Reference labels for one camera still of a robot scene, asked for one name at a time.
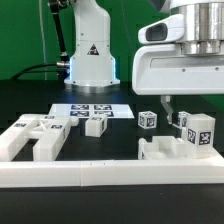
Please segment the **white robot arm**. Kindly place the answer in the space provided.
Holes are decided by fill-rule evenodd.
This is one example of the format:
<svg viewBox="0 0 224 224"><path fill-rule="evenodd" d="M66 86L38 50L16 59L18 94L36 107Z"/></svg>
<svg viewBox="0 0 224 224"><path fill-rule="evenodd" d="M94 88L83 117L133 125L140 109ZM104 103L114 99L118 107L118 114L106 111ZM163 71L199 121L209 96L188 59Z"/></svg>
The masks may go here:
<svg viewBox="0 0 224 224"><path fill-rule="evenodd" d="M65 83L102 93L120 84L110 53L110 16L96 0L68 0L74 10L76 50ZM159 95L168 113L172 95L224 94L224 0L149 0L169 16L138 32L132 88Z"/></svg>

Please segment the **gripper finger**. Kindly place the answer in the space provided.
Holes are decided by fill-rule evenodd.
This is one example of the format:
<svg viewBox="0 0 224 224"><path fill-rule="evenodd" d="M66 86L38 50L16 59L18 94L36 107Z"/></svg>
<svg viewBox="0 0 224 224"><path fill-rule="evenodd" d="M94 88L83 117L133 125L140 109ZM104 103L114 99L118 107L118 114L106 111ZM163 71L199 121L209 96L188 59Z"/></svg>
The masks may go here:
<svg viewBox="0 0 224 224"><path fill-rule="evenodd" d="M173 108L171 106L171 96L162 95L160 98L161 104L167 113L167 121L169 124L172 123Z"/></svg>

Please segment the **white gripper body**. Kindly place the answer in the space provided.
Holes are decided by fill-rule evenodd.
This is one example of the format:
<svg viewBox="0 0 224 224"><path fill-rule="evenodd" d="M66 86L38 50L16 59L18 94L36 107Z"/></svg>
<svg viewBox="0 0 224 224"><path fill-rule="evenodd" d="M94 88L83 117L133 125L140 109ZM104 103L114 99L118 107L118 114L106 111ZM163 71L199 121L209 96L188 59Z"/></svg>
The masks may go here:
<svg viewBox="0 0 224 224"><path fill-rule="evenodd" d="M138 95L224 93L224 23L171 15L138 32L133 60Z"/></svg>

